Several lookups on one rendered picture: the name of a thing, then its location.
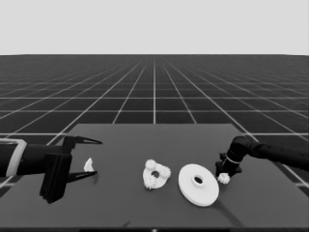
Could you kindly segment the large thick white disc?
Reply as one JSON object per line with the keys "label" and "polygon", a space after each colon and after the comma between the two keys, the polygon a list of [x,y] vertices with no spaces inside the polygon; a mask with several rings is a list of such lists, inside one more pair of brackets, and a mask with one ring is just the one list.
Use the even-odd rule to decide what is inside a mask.
{"label": "large thick white disc", "polygon": [[187,164],[179,173],[179,188],[183,196],[199,207],[212,205],[219,195],[219,186],[212,173],[199,164]]}

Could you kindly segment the white round carrier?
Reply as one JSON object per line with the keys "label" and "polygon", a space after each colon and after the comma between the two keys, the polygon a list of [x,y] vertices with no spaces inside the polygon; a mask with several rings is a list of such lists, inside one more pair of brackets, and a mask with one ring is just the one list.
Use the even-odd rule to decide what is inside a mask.
{"label": "white round carrier", "polygon": [[143,181],[145,181],[146,179],[155,179],[155,186],[153,189],[160,189],[162,188],[166,182],[168,181],[168,179],[171,177],[169,177],[168,179],[164,179],[164,178],[161,178],[160,175],[159,175],[159,169],[164,166],[160,163],[157,163],[156,162],[156,167],[154,170],[148,170],[148,169],[144,169],[143,171]]}

